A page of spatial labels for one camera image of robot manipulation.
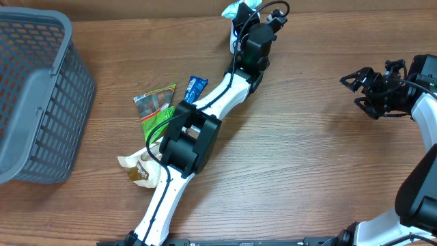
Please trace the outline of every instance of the wooden table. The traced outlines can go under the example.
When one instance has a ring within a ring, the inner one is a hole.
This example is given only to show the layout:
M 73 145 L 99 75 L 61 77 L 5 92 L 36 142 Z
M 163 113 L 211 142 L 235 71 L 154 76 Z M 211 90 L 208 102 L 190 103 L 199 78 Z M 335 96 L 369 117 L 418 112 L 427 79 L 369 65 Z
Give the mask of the wooden table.
M 256 93 L 223 121 L 214 154 L 185 190 L 171 236 L 293 239 L 337 235 L 394 206 L 425 154 L 409 118 L 368 118 L 340 77 L 386 59 L 437 53 L 437 11 L 294 14 L 272 45 Z M 74 24 L 97 86 L 79 156 L 64 184 L 9 182 L 0 190 L 0 244 L 95 245 L 135 229 L 153 189 L 117 162 L 144 147 L 138 94 L 191 74 L 210 92 L 231 60 L 220 17 Z

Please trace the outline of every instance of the gray plastic bin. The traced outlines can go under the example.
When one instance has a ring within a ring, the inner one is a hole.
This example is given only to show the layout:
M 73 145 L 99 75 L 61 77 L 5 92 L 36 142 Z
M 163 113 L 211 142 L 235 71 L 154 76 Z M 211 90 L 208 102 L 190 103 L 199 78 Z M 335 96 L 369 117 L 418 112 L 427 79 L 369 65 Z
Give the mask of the gray plastic bin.
M 54 183 L 73 168 L 94 80 L 62 13 L 0 8 L 0 183 Z

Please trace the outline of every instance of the blue packet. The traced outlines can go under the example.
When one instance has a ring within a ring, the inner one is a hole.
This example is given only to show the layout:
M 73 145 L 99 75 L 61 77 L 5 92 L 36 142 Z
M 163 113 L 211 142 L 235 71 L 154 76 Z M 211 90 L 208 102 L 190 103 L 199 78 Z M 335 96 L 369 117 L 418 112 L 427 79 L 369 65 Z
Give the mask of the blue packet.
M 188 86 L 186 87 L 184 101 L 188 103 L 195 102 L 207 84 L 207 79 L 202 79 L 191 75 L 190 83 L 188 83 Z

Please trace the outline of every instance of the wood grain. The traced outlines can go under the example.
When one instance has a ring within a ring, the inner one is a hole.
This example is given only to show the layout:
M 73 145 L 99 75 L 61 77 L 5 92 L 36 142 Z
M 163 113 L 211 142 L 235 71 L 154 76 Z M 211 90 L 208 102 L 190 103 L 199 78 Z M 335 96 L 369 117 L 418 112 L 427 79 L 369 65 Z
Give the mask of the wood grain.
M 256 93 L 223 121 L 213 157 L 188 185 L 172 237 L 293 239 L 337 235 L 390 209 L 425 154 L 408 119 L 372 120 L 338 83 L 386 59 L 437 53 L 437 11 L 293 14 L 272 45 Z M 0 188 L 0 245 L 94 245 L 124 238 L 153 189 L 129 181 L 117 155 L 144 147 L 132 97 L 191 74 L 218 85 L 231 60 L 219 17 L 74 24 L 97 95 L 64 184 Z
M 220 16 L 236 0 L 3 0 L 6 5 L 63 12 L 73 21 Z M 433 0 L 286 0 L 292 13 L 437 9 Z M 264 13 L 269 14 L 272 8 Z

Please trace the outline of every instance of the plastic bin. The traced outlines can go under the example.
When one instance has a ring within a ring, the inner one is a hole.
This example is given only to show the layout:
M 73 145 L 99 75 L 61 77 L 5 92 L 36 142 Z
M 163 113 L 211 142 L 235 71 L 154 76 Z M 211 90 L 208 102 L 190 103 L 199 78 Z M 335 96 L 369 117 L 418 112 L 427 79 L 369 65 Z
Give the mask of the plastic bin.
M 94 80 L 62 13 L 0 8 L 0 183 L 55 183 L 73 168 Z

